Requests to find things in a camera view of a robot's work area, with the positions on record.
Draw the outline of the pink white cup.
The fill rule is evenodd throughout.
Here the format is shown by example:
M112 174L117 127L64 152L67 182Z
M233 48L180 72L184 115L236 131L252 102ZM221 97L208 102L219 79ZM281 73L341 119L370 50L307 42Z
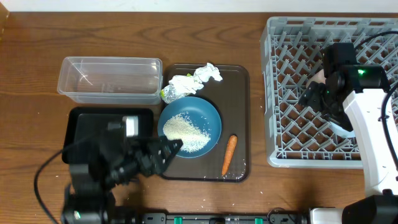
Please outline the pink white cup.
M326 78L324 75L324 70L320 70L317 72L312 78L310 78L306 84L306 88L309 88L309 85L311 82L317 82L317 83L325 83Z

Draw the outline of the pile of white rice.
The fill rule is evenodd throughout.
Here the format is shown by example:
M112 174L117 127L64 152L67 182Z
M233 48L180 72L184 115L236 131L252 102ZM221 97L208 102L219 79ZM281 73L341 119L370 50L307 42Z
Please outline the pile of white rice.
M182 140L183 146L180 150L188 153L203 149L211 139L206 131L193 125L186 113L172 116L166 121L162 130L167 139Z

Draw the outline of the light blue bowl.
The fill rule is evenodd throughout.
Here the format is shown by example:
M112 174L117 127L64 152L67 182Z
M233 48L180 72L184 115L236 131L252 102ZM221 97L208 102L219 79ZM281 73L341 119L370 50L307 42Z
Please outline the light blue bowl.
M339 126L331 121L329 122L329 124L330 124L329 128L337 136L339 136L341 138L354 138L355 137L354 131L347 131L347 130L343 129L341 126Z

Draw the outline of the dark blue plate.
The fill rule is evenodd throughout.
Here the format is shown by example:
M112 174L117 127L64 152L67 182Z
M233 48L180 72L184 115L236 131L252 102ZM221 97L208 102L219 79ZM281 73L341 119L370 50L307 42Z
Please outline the dark blue plate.
M172 116L179 113L188 114L193 125L206 131L211 139L203 149L197 152L188 153L180 150L177 153L178 157L193 159L210 152L216 146L221 136L222 125L219 112L211 103L202 98L188 96L178 99L167 105L161 113L157 125L158 135L164 136L162 130L164 124Z

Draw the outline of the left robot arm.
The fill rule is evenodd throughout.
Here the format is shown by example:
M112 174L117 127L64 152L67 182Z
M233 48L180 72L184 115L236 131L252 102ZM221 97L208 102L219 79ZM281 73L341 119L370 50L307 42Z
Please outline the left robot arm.
M137 175L164 173L183 142L103 130L65 146L62 159L72 183L65 189L62 223L139 223L136 212L117 206L112 189Z

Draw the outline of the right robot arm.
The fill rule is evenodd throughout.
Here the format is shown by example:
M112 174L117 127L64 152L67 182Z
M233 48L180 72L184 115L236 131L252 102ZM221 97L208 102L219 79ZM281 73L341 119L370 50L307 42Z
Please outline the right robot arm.
M355 134L364 171L365 198L345 208L314 208L310 223L397 223L395 89L379 65L343 65L318 72L299 103L338 117Z

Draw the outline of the grey dishwasher rack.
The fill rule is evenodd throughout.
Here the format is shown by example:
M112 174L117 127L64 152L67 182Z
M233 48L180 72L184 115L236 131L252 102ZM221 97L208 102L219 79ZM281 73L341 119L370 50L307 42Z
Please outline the grey dishwasher rack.
M397 82L397 19L272 17L261 35L267 161L273 167L360 169L356 140L332 131L321 113L299 104L322 67L322 51L337 42L357 46L357 61L379 64Z

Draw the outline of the black plastic tray bin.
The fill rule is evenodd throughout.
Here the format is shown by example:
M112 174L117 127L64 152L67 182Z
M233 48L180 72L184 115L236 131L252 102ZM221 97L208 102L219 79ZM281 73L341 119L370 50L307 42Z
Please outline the black plastic tray bin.
M93 108L76 107L71 110L68 119L64 146L74 145L62 153L66 164L87 164L99 157L99 133L109 123L122 123L125 116L137 116L139 137L151 137L154 115L147 108Z

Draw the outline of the crumpled foil wrapper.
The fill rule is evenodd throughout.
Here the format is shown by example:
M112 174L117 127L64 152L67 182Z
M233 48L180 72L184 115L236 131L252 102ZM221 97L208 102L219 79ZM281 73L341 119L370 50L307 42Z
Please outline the crumpled foil wrapper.
M192 75L175 75L169 84L160 91L161 99L169 104L175 100L194 95L204 84L194 79Z

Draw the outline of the orange carrot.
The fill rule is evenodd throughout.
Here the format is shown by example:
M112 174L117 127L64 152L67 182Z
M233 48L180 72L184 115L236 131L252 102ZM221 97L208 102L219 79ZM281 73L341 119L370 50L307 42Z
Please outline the orange carrot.
M221 175L226 175L226 173L229 169L229 165L232 161L234 150L237 145L237 141L238 141L238 137L234 134L231 135L228 139L228 143L226 146L226 152L224 154L224 161L223 161L223 166L222 166L222 170L221 170Z

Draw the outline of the brown serving tray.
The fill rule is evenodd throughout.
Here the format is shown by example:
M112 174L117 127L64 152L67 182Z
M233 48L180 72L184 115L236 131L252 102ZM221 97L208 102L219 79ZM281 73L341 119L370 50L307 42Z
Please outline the brown serving tray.
M250 171L250 97L249 74L239 65L218 66L222 81L213 78L193 97L211 103L221 118L221 136L207 154L185 159L176 157L162 174L167 180L207 182L242 182ZM232 161L226 175L221 175L224 154L231 135L238 137Z

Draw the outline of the crumpled white paper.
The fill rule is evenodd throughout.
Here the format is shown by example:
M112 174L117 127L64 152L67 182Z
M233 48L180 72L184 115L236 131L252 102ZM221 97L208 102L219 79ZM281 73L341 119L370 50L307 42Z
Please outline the crumpled white paper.
M197 68L194 72L193 78L198 83L206 83L210 78L213 78L217 82L220 82L223 79L220 75L219 69L211 63L207 63L205 66Z

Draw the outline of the clear plastic bin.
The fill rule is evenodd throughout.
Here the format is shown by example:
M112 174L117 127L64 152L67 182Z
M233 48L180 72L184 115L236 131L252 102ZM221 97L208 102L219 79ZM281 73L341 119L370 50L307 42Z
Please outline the clear plastic bin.
M157 105L162 72L158 58L66 57L57 91L77 103Z

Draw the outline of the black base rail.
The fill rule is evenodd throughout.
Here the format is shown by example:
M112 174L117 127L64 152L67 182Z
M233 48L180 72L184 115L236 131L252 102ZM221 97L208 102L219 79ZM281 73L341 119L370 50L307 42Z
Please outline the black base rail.
M138 224L310 224L307 214L271 210L265 215L145 213Z

